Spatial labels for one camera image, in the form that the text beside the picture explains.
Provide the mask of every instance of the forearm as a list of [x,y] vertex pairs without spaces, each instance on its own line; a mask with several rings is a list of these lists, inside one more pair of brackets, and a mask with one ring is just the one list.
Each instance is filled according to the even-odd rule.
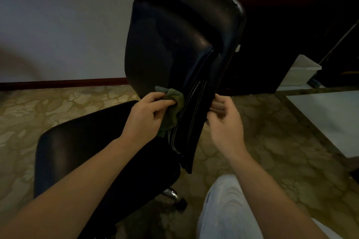
[[137,150],[123,140],[114,140],[23,208],[0,237],[77,238]]
[[265,239],[328,237],[285,194],[262,167],[244,151],[229,158]]

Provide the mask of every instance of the black leather chair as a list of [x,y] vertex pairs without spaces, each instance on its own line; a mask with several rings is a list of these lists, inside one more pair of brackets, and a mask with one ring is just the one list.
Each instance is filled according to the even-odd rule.
[[[185,96],[178,124],[126,165],[79,238],[105,238],[116,223],[192,172],[196,146],[220,80],[246,22],[236,0],[134,0],[125,55],[128,82],[142,98],[155,86]],[[39,139],[34,196],[122,133],[136,101],[60,124]]]

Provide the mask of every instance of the hand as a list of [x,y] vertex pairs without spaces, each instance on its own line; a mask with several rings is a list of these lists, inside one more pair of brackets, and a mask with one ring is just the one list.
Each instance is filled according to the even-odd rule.
[[212,141],[227,159],[247,152],[240,114],[230,97],[216,94],[207,118]]
[[176,104],[174,100],[158,100],[165,93],[153,92],[146,95],[131,109],[120,138],[140,150],[158,133],[164,113],[168,106]]

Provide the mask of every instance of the chair caster wheel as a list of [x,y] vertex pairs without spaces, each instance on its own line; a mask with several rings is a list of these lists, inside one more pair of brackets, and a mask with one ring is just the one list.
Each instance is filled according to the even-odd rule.
[[184,198],[181,198],[180,201],[176,202],[176,209],[178,211],[184,211],[187,208],[187,201]]

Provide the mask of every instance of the cleaning rag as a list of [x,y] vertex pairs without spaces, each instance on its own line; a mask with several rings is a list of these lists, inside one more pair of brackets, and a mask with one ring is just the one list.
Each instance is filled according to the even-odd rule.
[[166,113],[164,114],[159,131],[157,133],[157,136],[165,137],[166,132],[177,125],[177,114],[180,110],[182,110],[185,104],[185,98],[183,97],[183,94],[181,92],[178,92],[177,90],[172,88],[167,89],[164,87],[156,86],[155,90],[156,92],[162,92],[166,94],[166,97],[162,99],[172,99],[177,102],[175,105],[168,107]]

